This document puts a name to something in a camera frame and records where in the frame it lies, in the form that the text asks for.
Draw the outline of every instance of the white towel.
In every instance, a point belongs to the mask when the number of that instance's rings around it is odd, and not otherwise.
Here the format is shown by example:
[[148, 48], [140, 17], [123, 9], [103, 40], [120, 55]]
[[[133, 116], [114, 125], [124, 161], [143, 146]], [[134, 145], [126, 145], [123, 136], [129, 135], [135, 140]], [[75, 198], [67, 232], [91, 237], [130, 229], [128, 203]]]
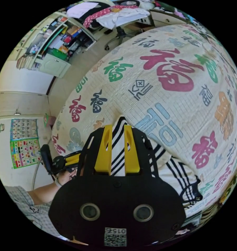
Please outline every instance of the white towel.
[[119, 12], [111, 12], [96, 19], [103, 27], [112, 30], [114, 27], [145, 18], [150, 12], [141, 8], [125, 8]]
[[93, 3], [93, 2], [77, 4], [67, 11], [67, 16], [69, 18], [80, 18], [89, 10], [95, 8], [97, 5], [98, 3]]

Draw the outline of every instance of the wrist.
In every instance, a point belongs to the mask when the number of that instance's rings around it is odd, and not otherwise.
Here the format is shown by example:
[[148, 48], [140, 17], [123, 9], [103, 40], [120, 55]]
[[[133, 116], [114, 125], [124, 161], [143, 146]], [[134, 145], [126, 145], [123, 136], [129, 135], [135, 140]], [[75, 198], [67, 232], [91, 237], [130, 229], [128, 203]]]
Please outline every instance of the wrist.
[[59, 177], [56, 178], [54, 184], [56, 184], [57, 187], [62, 187], [63, 183], [60, 181]]

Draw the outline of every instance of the qr code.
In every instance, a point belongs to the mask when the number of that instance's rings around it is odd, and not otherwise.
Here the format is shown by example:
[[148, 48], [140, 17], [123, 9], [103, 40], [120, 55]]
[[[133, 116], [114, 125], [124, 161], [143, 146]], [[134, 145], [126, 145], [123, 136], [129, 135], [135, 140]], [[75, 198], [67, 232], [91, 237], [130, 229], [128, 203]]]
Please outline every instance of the qr code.
[[126, 235], [105, 233], [104, 245], [109, 247], [126, 247]]
[[126, 229], [105, 228], [104, 245], [108, 247], [126, 247]]

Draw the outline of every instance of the floor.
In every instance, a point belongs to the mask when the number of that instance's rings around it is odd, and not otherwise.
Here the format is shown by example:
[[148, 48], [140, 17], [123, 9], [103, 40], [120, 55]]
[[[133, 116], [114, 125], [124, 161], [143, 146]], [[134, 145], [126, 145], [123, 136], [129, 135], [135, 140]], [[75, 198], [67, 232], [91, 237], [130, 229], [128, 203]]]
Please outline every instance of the floor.
[[104, 45], [116, 36], [113, 31], [109, 35], [103, 35], [90, 49], [84, 53], [75, 54], [71, 58], [71, 67], [66, 72], [63, 78], [56, 78], [48, 95], [50, 113], [57, 117], [61, 108], [65, 104], [70, 93], [75, 89], [80, 80], [85, 74], [106, 54], [118, 46], [118, 40], [113, 41], [109, 47], [109, 51], [104, 50]]

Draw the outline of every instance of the yellow plastic bracket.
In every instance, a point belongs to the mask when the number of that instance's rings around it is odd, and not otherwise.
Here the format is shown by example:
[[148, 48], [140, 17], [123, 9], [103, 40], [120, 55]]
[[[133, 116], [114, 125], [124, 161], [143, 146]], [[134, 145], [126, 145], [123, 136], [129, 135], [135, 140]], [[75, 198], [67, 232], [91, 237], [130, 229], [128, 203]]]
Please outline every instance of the yellow plastic bracket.
[[106, 125], [103, 131], [102, 141], [99, 147], [95, 171], [98, 173], [111, 174], [112, 154], [112, 125]]
[[125, 175], [139, 173], [140, 171], [137, 150], [130, 125], [124, 125], [124, 166]]
[[77, 155], [70, 156], [70, 157], [66, 158], [65, 159], [65, 161], [66, 161], [65, 166], [69, 166], [69, 165], [78, 163], [79, 162], [79, 156], [80, 156], [80, 154], [77, 154]]

